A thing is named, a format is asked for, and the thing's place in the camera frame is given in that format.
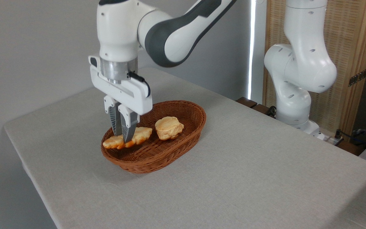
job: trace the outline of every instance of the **fake bread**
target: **fake bread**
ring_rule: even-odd
[[[122,135],[112,136],[103,142],[103,146],[106,149],[122,149],[124,147],[130,148],[134,145],[141,145],[149,139],[151,134],[152,128],[137,127],[131,141],[124,143],[124,138]]]
[[[176,117],[164,117],[155,123],[156,133],[160,140],[176,139],[183,132],[184,125]]]

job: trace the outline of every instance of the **flat pastry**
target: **flat pastry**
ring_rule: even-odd
[[[156,133],[160,140],[176,139],[183,132],[184,125],[176,117],[164,117],[155,123]]]
[[[151,134],[152,128],[137,127],[131,141],[124,143],[124,138],[122,135],[112,136],[103,142],[103,146],[106,149],[122,149],[124,147],[130,148],[134,145],[141,145],[149,139]]]

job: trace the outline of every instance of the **light strip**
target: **light strip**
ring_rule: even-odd
[[[248,99],[251,99],[252,90],[252,62],[255,45],[255,17],[256,17],[256,0],[251,0],[250,9],[250,45],[249,45],[249,73],[248,73]]]

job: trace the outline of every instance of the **brown wicker basket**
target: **brown wicker basket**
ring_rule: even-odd
[[[162,141],[157,136],[155,123],[165,116],[177,117],[179,122],[184,124],[183,132],[174,140]],[[193,148],[199,141],[205,122],[205,111],[195,103],[184,100],[156,103],[149,113],[141,116],[138,123],[138,127],[153,129],[146,142],[121,150],[106,149],[103,142],[114,135],[110,128],[101,141],[101,151],[104,157],[126,171],[137,174],[150,173],[166,167]]]

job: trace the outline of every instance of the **woven wood screen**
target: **woven wood screen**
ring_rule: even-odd
[[[283,32],[286,0],[268,0],[266,50],[289,44]],[[365,80],[349,87],[350,78],[366,69],[366,0],[328,0],[324,40],[337,66],[337,80],[324,93],[310,93],[310,119],[324,129],[351,132]],[[272,79],[265,70],[263,102],[276,104]]]

